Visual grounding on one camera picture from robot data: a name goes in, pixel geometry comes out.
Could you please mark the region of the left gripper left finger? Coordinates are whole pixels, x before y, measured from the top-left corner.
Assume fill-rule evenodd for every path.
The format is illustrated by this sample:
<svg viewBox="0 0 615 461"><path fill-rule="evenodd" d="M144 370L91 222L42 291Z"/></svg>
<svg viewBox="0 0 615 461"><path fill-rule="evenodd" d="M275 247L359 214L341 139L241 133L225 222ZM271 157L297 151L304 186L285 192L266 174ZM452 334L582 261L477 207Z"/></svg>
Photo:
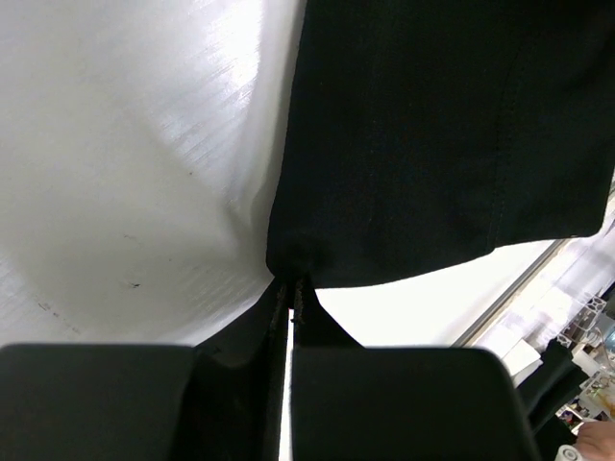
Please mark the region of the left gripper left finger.
<svg viewBox="0 0 615 461"><path fill-rule="evenodd" d="M274 460L284 284L195 346L13 344L1 351L5 460Z"/></svg>

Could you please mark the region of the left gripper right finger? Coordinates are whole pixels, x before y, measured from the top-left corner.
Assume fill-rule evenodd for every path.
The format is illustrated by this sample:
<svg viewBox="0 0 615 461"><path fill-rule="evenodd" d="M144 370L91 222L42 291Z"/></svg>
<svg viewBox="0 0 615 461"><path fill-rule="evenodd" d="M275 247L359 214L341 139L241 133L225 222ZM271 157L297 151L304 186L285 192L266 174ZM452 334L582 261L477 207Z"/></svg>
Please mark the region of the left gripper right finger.
<svg viewBox="0 0 615 461"><path fill-rule="evenodd" d="M296 282L290 416L296 460L536 460L500 359L468 348L367 348Z"/></svg>

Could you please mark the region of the black skirt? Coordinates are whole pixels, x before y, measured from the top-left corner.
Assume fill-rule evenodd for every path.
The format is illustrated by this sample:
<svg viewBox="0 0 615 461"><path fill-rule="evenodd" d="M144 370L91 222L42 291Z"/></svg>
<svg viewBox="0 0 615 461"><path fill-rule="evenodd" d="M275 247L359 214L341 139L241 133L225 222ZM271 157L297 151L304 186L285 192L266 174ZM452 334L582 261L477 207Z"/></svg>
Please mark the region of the black skirt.
<svg viewBox="0 0 615 461"><path fill-rule="evenodd" d="M318 288L587 237L614 170L610 1L309 1L266 264Z"/></svg>

